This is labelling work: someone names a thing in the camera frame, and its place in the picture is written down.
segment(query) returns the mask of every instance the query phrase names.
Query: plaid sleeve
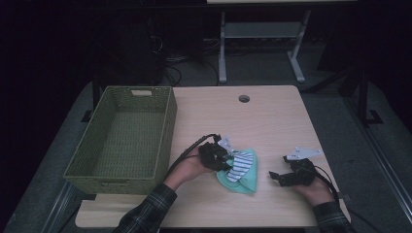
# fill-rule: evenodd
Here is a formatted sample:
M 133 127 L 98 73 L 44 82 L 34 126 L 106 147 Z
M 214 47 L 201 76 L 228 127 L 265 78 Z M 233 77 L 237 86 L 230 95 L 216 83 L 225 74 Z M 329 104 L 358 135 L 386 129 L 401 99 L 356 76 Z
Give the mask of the plaid sleeve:
M 170 187 L 158 185 L 142 204 L 121 218 L 114 232 L 156 232 L 176 198 Z
M 326 202 L 313 208 L 321 232 L 356 232 L 336 202 Z

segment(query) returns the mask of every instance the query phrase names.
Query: towel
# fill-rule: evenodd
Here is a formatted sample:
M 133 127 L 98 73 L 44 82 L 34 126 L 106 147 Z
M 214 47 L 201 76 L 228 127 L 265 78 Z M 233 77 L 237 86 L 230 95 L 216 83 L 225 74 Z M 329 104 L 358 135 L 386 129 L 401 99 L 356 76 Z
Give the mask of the towel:
M 258 158 L 252 149 L 233 153 L 226 163 L 233 168 L 217 173 L 219 182 L 227 189 L 239 193 L 255 193 L 258 182 Z

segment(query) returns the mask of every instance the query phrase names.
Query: striped cloth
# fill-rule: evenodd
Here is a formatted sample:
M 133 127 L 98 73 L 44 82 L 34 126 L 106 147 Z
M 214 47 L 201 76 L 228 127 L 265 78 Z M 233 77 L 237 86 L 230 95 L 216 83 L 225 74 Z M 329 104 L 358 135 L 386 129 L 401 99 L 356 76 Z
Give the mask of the striped cloth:
M 233 167 L 230 169 L 226 177 L 231 182 L 235 183 L 239 181 L 252 167 L 254 163 L 254 157 L 249 152 L 233 152 Z

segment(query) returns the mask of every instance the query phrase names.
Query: table top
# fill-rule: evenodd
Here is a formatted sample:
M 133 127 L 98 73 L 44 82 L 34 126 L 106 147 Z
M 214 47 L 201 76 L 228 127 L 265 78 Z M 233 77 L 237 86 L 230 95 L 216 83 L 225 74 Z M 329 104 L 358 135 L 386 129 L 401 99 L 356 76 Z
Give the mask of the table top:
M 306 200 L 290 187 L 280 187 L 268 171 L 291 171 L 283 156 L 295 147 L 321 150 L 321 144 L 300 94 L 291 85 L 175 87 L 178 112 L 170 164 L 200 137 L 229 136 L 236 150 L 257 154 L 257 192 L 233 193 L 216 173 L 185 183 L 161 227 L 309 227 L 317 226 Z M 240 95 L 250 101 L 242 103 Z M 324 154 L 311 158 L 333 175 Z M 83 201 L 76 224 L 80 227 L 116 227 L 120 218 L 145 196 L 98 194 Z M 344 203 L 341 208 L 349 215 Z

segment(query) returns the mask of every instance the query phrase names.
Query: green basket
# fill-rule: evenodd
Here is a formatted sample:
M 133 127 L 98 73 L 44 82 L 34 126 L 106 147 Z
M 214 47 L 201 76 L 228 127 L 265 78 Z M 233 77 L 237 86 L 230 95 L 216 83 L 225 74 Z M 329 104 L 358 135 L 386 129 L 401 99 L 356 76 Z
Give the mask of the green basket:
M 64 178 L 86 193 L 149 194 L 166 175 L 172 87 L 108 86 Z

